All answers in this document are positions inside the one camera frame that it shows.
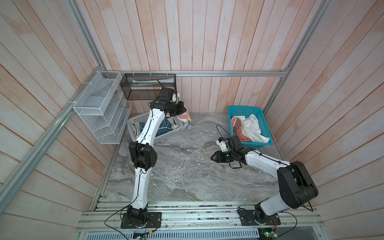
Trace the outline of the multicolour lettered towel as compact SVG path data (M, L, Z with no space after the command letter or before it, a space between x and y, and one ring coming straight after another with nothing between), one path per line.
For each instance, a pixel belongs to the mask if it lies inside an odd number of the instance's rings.
M184 130L189 125L189 123L192 121L188 111L186 111L185 113L183 113L181 115L173 117L173 119L181 122L180 124L178 124L178 126L181 127L182 130Z

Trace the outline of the red and white towel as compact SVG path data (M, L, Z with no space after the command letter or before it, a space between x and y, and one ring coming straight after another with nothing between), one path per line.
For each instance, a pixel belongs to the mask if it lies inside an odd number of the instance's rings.
M241 142L252 142L251 139L243 135L244 116L233 116L231 118L232 132L234 136L238 136Z

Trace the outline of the blue and cream towel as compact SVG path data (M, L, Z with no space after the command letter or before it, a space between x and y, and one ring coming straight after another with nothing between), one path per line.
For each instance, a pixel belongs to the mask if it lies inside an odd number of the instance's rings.
M142 122L133 122L132 123L132 130L136 135L136 138L141 134L142 130L144 129L146 123ZM173 118L164 119L162 123L159 126L158 132L156 134L156 137L159 137L161 135L164 135L174 129L177 128L177 124Z

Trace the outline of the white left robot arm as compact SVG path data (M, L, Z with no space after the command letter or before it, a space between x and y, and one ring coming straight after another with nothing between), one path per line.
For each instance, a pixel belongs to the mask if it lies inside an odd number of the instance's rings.
M135 167L135 188L132 202L127 206L123 220L142 227L148 217L148 188L150 174L157 162L153 148L156 134L166 117L176 117L186 112L176 90L162 87L160 94L149 104L146 124L137 140L129 144L131 160Z

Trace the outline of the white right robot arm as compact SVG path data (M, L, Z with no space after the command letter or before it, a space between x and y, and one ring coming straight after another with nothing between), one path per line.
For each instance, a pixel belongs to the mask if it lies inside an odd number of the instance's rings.
M254 216L258 223L287 209L297 209L319 195L319 191L305 165L281 161L254 148L246 148L238 136L220 137L216 144L220 150L211 160L221 164L239 162L264 171L278 180L279 193L255 205Z

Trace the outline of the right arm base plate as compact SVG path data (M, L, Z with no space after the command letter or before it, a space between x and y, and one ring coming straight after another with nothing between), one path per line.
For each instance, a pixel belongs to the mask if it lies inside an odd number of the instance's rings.
M281 225L280 217L276 215L267 216L261 210L246 210L244 208L237 209L242 226L265 226Z

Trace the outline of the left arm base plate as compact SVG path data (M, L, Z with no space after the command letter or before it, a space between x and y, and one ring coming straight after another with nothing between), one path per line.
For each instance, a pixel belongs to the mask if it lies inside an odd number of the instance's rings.
M129 216L128 213L123 214L121 229L141 229L153 228L159 229L162 223L161 212L149 212L139 218Z

